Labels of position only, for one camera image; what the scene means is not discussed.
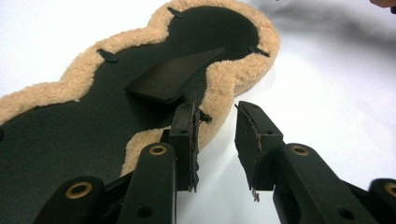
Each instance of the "round hole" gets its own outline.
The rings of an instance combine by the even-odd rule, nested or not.
[[[385,184],[385,190],[393,197],[396,197],[396,183]]]
[[[142,207],[137,211],[137,215],[142,218],[151,217],[153,214],[152,209],[150,207]]]
[[[166,147],[163,146],[154,146],[149,150],[149,154],[154,156],[162,155],[166,152]]]
[[[353,213],[351,211],[347,210],[346,208],[339,208],[337,210],[337,213],[340,217],[343,217],[348,220],[353,220],[355,218]]]
[[[302,147],[293,147],[291,151],[300,156],[307,156],[309,154],[309,151]]]
[[[88,182],[80,182],[74,184],[66,191],[66,198],[68,199],[79,199],[90,193],[92,190],[92,184]]]

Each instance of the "black plastic tab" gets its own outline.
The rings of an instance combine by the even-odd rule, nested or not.
[[[128,188],[118,224],[175,223],[176,157],[171,145],[143,148]]]
[[[35,224],[39,223],[96,223],[98,204],[104,194],[102,180],[82,176],[61,185],[41,209]]]
[[[239,102],[235,145],[249,188],[273,190],[273,157],[283,146],[283,134],[257,105]]]
[[[131,94],[170,105],[180,97],[186,81],[197,70],[210,65],[223,53],[225,53],[225,48],[212,49],[157,63],[129,84],[125,90]]]
[[[286,181],[276,182],[276,188],[282,189],[284,184],[290,186],[299,209],[289,211],[281,207],[281,203],[276,203],[276,210],[288,210],[286,213],[300,211],[300,220],[297,223],[377,223],[311,147],[300,144],[285,145],[279,155],[278,164]]]
[[[177,155],[178,191],[196,191],[198,185],[198,128],[199,112],[194,103],[180,105],[169,133],[169,143]]]
[[[301,223],[302,210],[288,185],[285,176],[280,175],[276,179],[276,187],[273,196],[277,215],[282,224]]]
[[[105,186],[106,192],[101,203],[102,224],[116,223],[134,172],[124,175]]]
[[[106,62],[116,63],[119,60],[115,54],[104,49],[99,49],[97,52],[100,54],[100,56],[102,56],[102,58],[106,60]]]
[[[181,14],[181,12],[177,11],[176,9],[169,7],[168,10],[176,17],[179,19],[183,18],[183,14]]]

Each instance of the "white background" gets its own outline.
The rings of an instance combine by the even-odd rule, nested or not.
[[[235,102],[259,105],[286,143],[314,148],[347,182],[367,189],[396,178],[396,15],[368,0],[243,2],[267,15],[282,45],[272,70]],[[95,41],[145,27],[164,3],[1,0],[0,96],[57,81]],[[178,194],[178,223],[279,222],[272,193],[254,203],[248,191],[235,123],[233,109],[199,155],[198,192]]]

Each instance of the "small pin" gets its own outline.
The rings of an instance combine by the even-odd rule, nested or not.
[[[202,111],[201,109],[198,109],[198,111],[199,111],[200,121],[204,121],[205,123],[212,122],[212,118],[210,116],[208,116],[207,114],[205,114],[204,111]]]
[[[253,198],[254,198],[254,202],[260,202],[260,194],[258,192],[256,192],[255,189],[253,189],[251,191],[251,194],[253,194]]]
[[[99,49],[96,52],[98,52],[106,62],[116,63],[119,60],[114,53],[108,52],[104,49]]]
[[[262,49],[259,49],[259,48],[257,48],[257,47],[254,47],[254,46],[249,46],[249,47],[247,47],[247,49],[248,49],[248,51],[250,51],[250,52],[252,52],[252,53],[259,53],[259,54],[261,54],[261,55],[263,55],[263,56],[265,56],[265,57],[270,57],[270,54],[269,53],[267,53],[267,52],[265,52],[264,50],[262,50]]]
[[[181,12],[177,11],[174,8],[169,7],[168,10],[176,17],[176,18],[183,18],[183,14]]]

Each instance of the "sheepskin trim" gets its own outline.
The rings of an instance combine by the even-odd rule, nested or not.
[[[130,47],[161,43],[168,37],[168,25],[174,18],[168,7],[184,11],[203,6],[224,7],[245,16],[258,30],[260,40],[257,47],[271,55],[267,58],[252,53],[244,59],[213,63],[207,68],[207,88],[199,107],[210,115],[213,121],[200,126],[199,148],[203,148],[227,118],[235,95],[250,89],[260,81],[271,68],[279,51],[280,41],[273,24],[260,11],[235,0],[174,0],[164,4],[154,12],[146,28],[113,35],[96,42],[79,54],[65,70],[60,81],[36,84],[2,97],[0,125],[37,106],[78,101],[88,92],[95,71],[104,62],[96,52],[98,49],[117,53]],[[126,146],[123,175],[134,169],[140,150],[144,146],[160,140],[162,131],[163,129],[144,131],[133,136]]]

